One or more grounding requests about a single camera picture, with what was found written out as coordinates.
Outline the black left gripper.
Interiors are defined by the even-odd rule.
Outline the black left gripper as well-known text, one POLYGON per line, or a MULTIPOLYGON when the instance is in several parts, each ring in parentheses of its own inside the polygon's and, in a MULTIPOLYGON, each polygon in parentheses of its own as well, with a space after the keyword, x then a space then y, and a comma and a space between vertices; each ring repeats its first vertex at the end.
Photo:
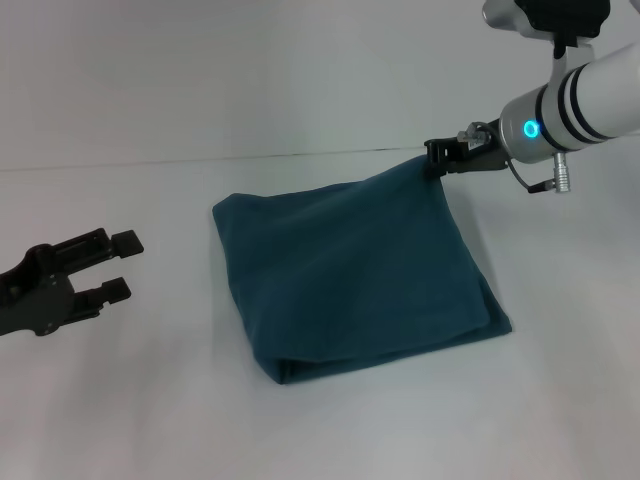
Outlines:
POLYGON ((76 293, 69 265, 73 260, 128 258, 143 252, 133 230, 109 236, 103 228, 30 248, 17 266, 1 274, 1 333, 31 331, 46 336, 79 317, 99 316, 106 303, 129 299, 131 290, 122 277, 76 293))

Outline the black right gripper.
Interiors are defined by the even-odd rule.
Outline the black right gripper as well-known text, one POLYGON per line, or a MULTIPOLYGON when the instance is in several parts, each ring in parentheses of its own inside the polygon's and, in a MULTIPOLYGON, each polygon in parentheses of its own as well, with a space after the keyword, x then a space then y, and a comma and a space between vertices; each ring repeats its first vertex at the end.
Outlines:
POLYGON ((424 176, 500 171, 508 168, 509 156, 499 133, 498 119, 486 124, 472 122, 456 137, 425 142, 424 176))

